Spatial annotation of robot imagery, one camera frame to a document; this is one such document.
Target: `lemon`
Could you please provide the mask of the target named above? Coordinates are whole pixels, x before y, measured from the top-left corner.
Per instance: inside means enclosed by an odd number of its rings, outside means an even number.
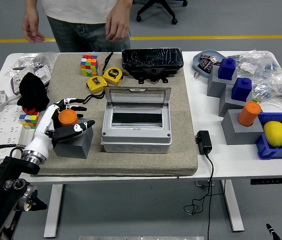
[[[267,142],[274,148],[282,146],[282,123],[279,121],[269,121],[264,127],[264,134]]]

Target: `desk leg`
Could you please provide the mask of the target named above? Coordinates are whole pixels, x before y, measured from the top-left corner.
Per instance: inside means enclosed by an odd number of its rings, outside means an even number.
[[[59,218],[63,184],[53,184],[49,208],[47,211],[44,238],[55,238],[57,221]]]
[[[222,180],[222,186],[225,192],[225,200],[227,204],[227,210],[230,215],[232,231],[233,232],[244,232],[244,226],[243,226],[239,206],[236,201],[236,196],[235,196],[232,181],[227,179],[226,184],[224,183],[225,183],[225,180]]]

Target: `gray mat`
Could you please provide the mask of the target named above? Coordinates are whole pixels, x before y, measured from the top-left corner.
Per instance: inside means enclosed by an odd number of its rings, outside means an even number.
[[[63,98],[84,99],[90,92],[86,87],[88,77],[81,75],[81,53],[60,54],[56,60],[49,85],[50,103]],[[108,53],[98,54],[103,68]],[[114,54],[107,67],[122,69],[121,55]],[[95,120],[94,136],[87,159],[59,157],[54,151],[41,165],[39,176],[191,176],[198,168],[196,144],[192,118],[187,97],[183,69],[168,78],[169,83],[150,84],[142,87],[171,87],[170,109],[172,145],[167,154],[150,153],[108,153],[101,146],[101,131],[106,100],[92,99],[85,107],[84,118]],[[124,71],[119,86],[137,87],[138,81]]]

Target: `office chair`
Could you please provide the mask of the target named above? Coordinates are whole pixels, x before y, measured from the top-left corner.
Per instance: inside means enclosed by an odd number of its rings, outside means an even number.
[[[187,6],[187,1],[186,0],[176,0],[176,1],[183,1],[183,7]],[[142,20],[141,18],[141,13],[144,12],[146,9],[148,9],[150,6],[152,6],[154,3],[161,4],[172,16],[172,24],[175,25],[177,24],[177,19],[175,18],[175,14],[170,8],[170,6],[167,4],[166,0],[149,0],[138,12],[137,12],[137,17],[136,20],[140,22]]]

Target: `jeans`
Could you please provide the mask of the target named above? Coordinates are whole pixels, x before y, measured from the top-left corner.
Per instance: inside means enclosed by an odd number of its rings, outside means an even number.
[[[105,23],[70,23],[47,17],[56,44],[62,53],[121,52],[130,49],[130,33],[118,42],[105,39]]]

